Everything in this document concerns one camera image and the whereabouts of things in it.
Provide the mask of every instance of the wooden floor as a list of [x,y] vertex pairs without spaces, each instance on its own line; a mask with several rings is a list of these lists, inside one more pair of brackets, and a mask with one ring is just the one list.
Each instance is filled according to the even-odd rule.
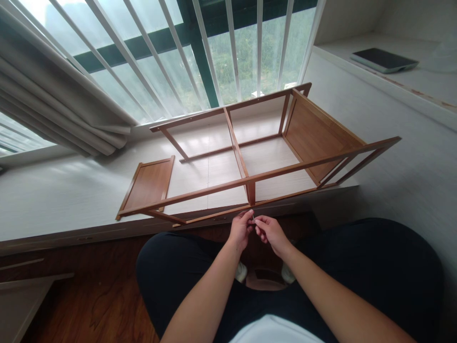
[[[290,239],[319,231],[314,215],[278,218]],[[224,242],[230,225],[187,230]],[[0,258],[0,267],[44,258],[44,261],[0,271],[0,282],[74,272],[56,282],[22,342],[159,342],[149,320],[135,277],[135,262],[150,236],[28,252]],[[254,233],[241,260],[279,270],[281,261]]]

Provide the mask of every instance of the lap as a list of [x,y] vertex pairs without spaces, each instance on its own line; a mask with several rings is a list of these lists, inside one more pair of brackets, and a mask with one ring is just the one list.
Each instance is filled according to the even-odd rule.
[[375,306],[418,342],[437,332],[443,271],[435,251],[410,228],[368,218],[299,242],[326,273]]
[[[173,232],[148,241],[137,261],[137,279],[159,337],[192,287],[222,247]],[[382,219],[343,225],[298,242],[324,271],[377,307],[419,342],[436,330],[442,270],[433,249],[409,228]],[[274,314],[303,326],[325,342],[336,342],[297,282],[279,292],[254,291],[234,281],[216,342]]]

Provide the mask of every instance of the white curtain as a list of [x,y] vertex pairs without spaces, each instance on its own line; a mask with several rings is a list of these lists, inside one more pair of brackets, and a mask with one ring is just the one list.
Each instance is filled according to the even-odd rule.
[[0,111],[82,155],[110,155],[138,124],[0,5]]

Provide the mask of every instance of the white wall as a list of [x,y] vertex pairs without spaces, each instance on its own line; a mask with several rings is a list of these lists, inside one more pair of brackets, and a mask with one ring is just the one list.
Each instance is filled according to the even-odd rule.
[[327,0],[315,45],[374,30],[387,0]]
[[319,221],[383,217],[418,232],[443,263],[450,319],[457,307],[457,134],[315,53],[309,81],[309,98],[366,142],[403,138],[355,175],[356,192],[314,208]]
[[375,31],[441,42],[456,24],[456,0],[390,0]]

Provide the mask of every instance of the person's right hand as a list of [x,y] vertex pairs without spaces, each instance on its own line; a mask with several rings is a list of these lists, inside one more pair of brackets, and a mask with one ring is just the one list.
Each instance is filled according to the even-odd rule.
[[265,244],[268,242],[271,244],[278,257],[283,259],[285,254],[293,249],[294,246],[287,239],[276,219],[261,215],[256,217],[253,222],[256,225],[257,235]]

